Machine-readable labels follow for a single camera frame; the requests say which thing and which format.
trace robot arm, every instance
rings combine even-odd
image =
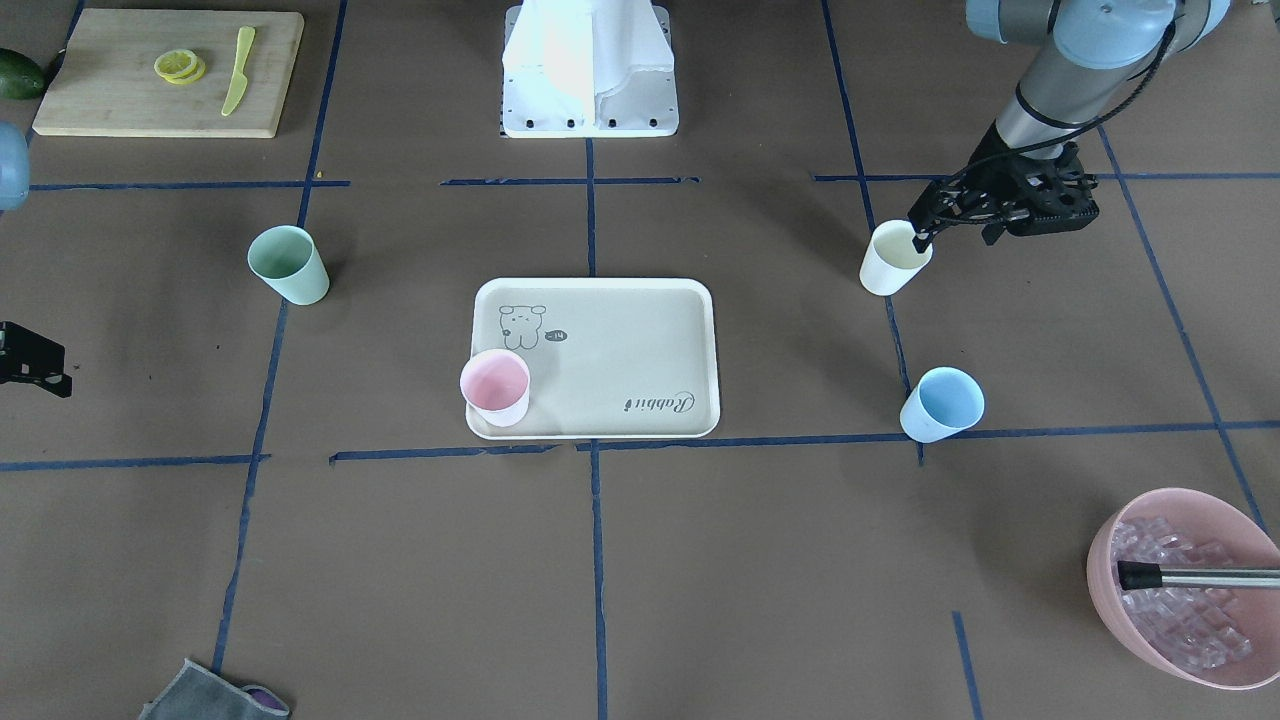
[[[968,0],[970,29],[998,42],[1039,45],[1014,97],[987,129],[969,164],[931,182],[908,213],[920,252],[940,232],[983,225],[1001,234],[1047,234],[1098,215],[1071,138],[1111,119],[1142,92],[1161,61],[1192,47],[1226,14],[1230,0]],[[1137,90],[1100,113],[1125,82]]]

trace green plastic knife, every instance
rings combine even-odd
[[[248,78],[244,77],[244,60],[248,60],[248,49],[253,45],[255,29],[244,26],[236,35],[236,65],[232,68],[232,85],[227,88],[227,101],[223,102],[223,117],[230,115],[244,97],[248,88]]]

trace gray towel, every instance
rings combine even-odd
[[[270,707],[270,700],[266,705],[259,702],[244,689],[186,660],[160,697],[142,706],[138,720],[276,720],[289,716],[288,706],[266,688],[247,685],[246,689],[259,697],[269,696],[283,710]]]

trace ice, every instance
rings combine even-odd
[[[1231,565],[1217,541],[1196,543],[1165,518],[1117,523],[1111,560],[1161,565]],[[1192,674],[1236,662],[1253,652],[1231,610],[1238,598],[1225,588],[1158,588],[1124,592],[1120,602],[1138,633],[1170,662]]]

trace cutting board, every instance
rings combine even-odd
[[[244,64],[248,90],[224,118],[241,26],[257,32]],[[298,13],[86,9],[32,127],[99,137],[275,137],[301,38]],[[155,73],[156,58],[179,47],[205,60],[205,77],[170,85]]]

